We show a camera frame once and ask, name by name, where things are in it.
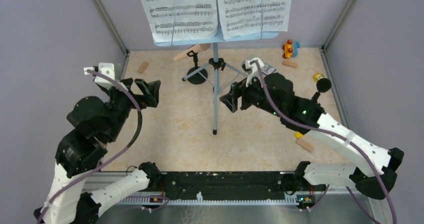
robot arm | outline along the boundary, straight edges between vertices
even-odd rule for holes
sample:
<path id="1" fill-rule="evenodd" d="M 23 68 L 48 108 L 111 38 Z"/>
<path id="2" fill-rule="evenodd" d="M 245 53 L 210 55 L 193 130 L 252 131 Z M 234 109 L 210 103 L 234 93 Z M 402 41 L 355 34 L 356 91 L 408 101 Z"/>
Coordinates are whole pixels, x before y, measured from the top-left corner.
<path id="1" fill-rule="evenodd" d="M 256 66 L 256 62 L 259 65 L 261 63 L 259 58 L 253 58 L 252 60 L 247 60 L 247 62 L 250 64 L 245 63 L 243 67 Z M 239 106 L 238 99 L 241 97 L 241 110 L 255 106 L 280 117 L 281 123 L 287 128 L 321 141 L 352 162 L 348 165 L 319 165 L 301 162 L 294 173 L 295 176 L 306 179 L 311 185 L 331 184 L 356 187 L 358 191 L 370 198 L 379 200 L 385 198 L 370 165 L 349 142 L 354 142 L 368 155 L 388 191 L 395 184 L 397 178 L 395 171 L 401 164 L 404 153 L 398 148 L 387 150 L 370 143 L 326 113 L 317 101 L 320 93 L 326 92 L 331 88 L 331 82 L 328 79 L 320 79 L 317 82 L 318 92 L 311 99 L 296 96 L 293 92 L 293 83 L 279 73 L 267 75 L 265 83 L 278 109 L 290 119 L 304 125 L 319 127 L 320 129 L 340 134 L 347 137 L 348 141 L 345 142 L 326 133 L 296 126 L 280 117 L 268 102 L 257 77 L 253 77 L 251 80 L 247 78 L 240 82 L 234 82 L 229 93 L 222 96 L 220 101 L 231 112 L 236 112 Z"/>
<path id="2" fill-rule="evenodd" d="M 85 68 L 97 71 L 116 80 L 115 67 L 111 63 L 100 63 L 98 67 Z M 86 179 L 71 186 L 57 196 L 51 204 L 48 201 L 72 181 L 87 175 L 95 169 L 107 153 L 106 143 L 116 140 L 131 109 L 135 108 L 129 98 L 112 83 L 101 77 L 94 82 L 109 96 L 104 103 L 98 97 L 81 99 L 66 117 L 74 129 L 63 137 L 56 151 L 54 179 L 42 208 L 35 210 L 38 219 L 46 207 L 42 221 L 47 224 L 94 223 L 107 209 L 136 191 L 156 184 L 160 172 L 150 162 L 143 163 L 132 174 L 109 187 L 92 193 L 82 193 Z M 146 83 L 136 79 L 137 87 L 143 95 L 131 92 L 132 79 L 119 82 L 135 99 L 141 109 L 157 107 L 160 81 Z"/>

cable tie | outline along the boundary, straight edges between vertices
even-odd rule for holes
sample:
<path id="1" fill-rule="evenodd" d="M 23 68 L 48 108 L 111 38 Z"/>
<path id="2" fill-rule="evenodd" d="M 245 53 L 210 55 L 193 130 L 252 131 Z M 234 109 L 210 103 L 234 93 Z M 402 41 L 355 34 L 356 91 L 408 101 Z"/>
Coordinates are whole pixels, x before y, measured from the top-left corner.
<path id="1" fill-rule="evenodd" d="M 352 130 L 349 130 L 349 133 L 346 135 L 346 141 L 343 143 L 343 146 L 346 147 L 355 136 L 356 133 L 354 133 Z"/>
<path id="2" fill-rule="evenodd" d="M 56 210 L 59 209 L 56 205 L 54 205 L 53 203 L 49 203 L 48 201 L 44 202 L 43 208 L 46 208 L 46 207 L 56 209 Z"/>

black clamp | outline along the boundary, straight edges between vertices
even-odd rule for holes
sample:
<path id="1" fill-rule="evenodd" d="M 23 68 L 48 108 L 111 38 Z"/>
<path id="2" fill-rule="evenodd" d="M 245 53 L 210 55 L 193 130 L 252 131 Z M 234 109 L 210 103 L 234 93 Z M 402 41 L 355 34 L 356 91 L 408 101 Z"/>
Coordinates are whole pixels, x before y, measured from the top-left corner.
<path id="1" fill-rule="evenodd" d="M 218 62 L 215 62 L 214 61 L 214 58 L 210 58 L 209 59 L 209 64 L 211 64 L 214 69 L 219 69 L 220 68 L 221 71 L 223 71 L 224 68 L 225 68 L 225 66 L 226 66 L 226 63 L 225 63 L 225 61 L 224 61 L 223 58 L 219 58 L 218 59 Z"/>
<path id="2" fill-rule="evenodd" d="M 150 179 L 149 185 L 151 185 L 151 187 L 153 188 L 156 188 L 162 176 L 162 173 L 157 168 L 156 163 L 151 163 L 151 162 L 142 163 L 140 164 L 138 169 L 146 173 L 147 178 Z"/>

light purple wall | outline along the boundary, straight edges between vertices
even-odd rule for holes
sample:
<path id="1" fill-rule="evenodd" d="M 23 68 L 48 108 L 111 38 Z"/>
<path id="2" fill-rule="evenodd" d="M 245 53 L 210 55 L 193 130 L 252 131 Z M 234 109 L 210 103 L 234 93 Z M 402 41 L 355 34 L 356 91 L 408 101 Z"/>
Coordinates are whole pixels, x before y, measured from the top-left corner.
<path id="1" fill-rule="evenodd" d="M 0 0 L 0 223 L 35 223 L 83 67 L 123 59 L 91 0 Z"/>
<path id="2" fill-rule="evenodd" d="M 127 49 L 164 49 L 153 43 L 141 0 L 102 2 Z M 279 47 L 289 38 L 299 41 L 302 46 L 321 46 L 346 3 L 347 0 L 292 0 L 288 32 L 281 32 L 273 39 L 229 42 L 220 47 Z"/>
<path id="3" fill-rule="evenodd" d="M 424 0 L 358 0 L 328 55 L 353 129 L 405 152 L 399 223 L 423 223 Z"/>

sheet music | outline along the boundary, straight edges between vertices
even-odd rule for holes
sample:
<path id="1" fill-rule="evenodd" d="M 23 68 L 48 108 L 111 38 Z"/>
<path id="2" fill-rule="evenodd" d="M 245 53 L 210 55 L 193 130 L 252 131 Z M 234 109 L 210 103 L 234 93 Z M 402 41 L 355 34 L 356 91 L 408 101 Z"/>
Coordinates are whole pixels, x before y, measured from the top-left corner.
<path id="1" fill-rule="evenodd" d="M 216 0 L 141 1 L 155 42 L 204 39 L 216 35 Z"/>
<path id="2" fill-rule="evenodd" d="M 287 31 L 292 0 L 218 0 L 224 39 L 266 31 Z"/>

